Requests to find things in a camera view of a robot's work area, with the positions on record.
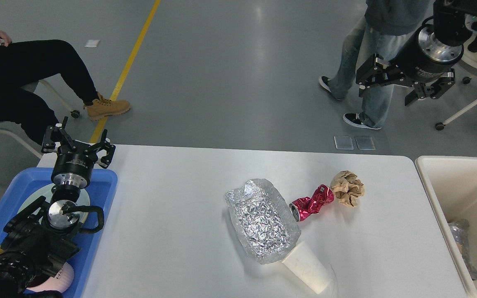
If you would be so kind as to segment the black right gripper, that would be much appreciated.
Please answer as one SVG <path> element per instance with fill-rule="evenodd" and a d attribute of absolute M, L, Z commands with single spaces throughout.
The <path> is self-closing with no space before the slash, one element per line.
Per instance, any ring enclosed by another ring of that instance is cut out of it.
<path fill-rule="evenodd" d="M 438 99 L 454 86 L 455 69 L 451 67 L 463 53 L 463 45 L 449 46 L 437 39 L 433 25 L 421 26 L 391 62 L 377 53 L 363 62 L 356 71 L 359 96 L 372 88 L 395 84 L 413 87 L 405 96 L 405 107 L 426 98 Z"/>

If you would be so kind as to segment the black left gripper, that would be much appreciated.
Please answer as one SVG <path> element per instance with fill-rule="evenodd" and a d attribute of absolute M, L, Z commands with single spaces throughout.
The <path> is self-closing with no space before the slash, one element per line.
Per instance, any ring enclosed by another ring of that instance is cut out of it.
<path fill-rule="evenodd" d="M 103 130 L 100 141 L 85 149 L 85 153 L 77 153 L 76 141 L 66 132 L 69 117 L 64 117 L 62 123 L 48 126 L 42 141 L 42 154 L 57 153 L 51 181 L 55 185 L 72 185 L 78 189 L 90 185 L 94 165 L 101 168 L 110 166 L 116 146 L 107 138 L 108 130 Z"/>

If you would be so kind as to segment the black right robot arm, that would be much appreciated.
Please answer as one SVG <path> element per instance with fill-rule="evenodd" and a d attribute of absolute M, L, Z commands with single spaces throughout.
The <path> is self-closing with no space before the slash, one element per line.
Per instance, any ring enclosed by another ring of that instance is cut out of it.
<path fill-rule="evenodd" d="M 477 32 L 477 0 L 436 0 L 432 24 L 424 21 L 390 61 L 371 55 L 356 72 L 359 96 L 375 87 L 412 87 L 405 105 L 425 98 L 437 99 L 455 83 L 453 66 L 464 44 Z M 477 36 L 467 46 L 477 52 Z"/>

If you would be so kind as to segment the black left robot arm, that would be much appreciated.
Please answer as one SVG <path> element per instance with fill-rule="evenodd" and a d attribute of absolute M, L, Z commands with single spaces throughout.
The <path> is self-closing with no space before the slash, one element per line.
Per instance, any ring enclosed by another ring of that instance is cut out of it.
<path fill-rule="evenodd" d="M 0 298 L 26 298 L 25 290 L 36 277 L 55 277 L 80 251 L 74 236 L 104 228 L 104 209 L 77 201 L 90 185 L 95 164 L 108 168 L 116 146 L 107 138 L 108 130 L 95 144 L 74 140 L 65 130 L 67 121 L 48 126 L 42 142 L 42 153 L 57 154 L 51 198 L 38 196 L 2 229 Z"/>

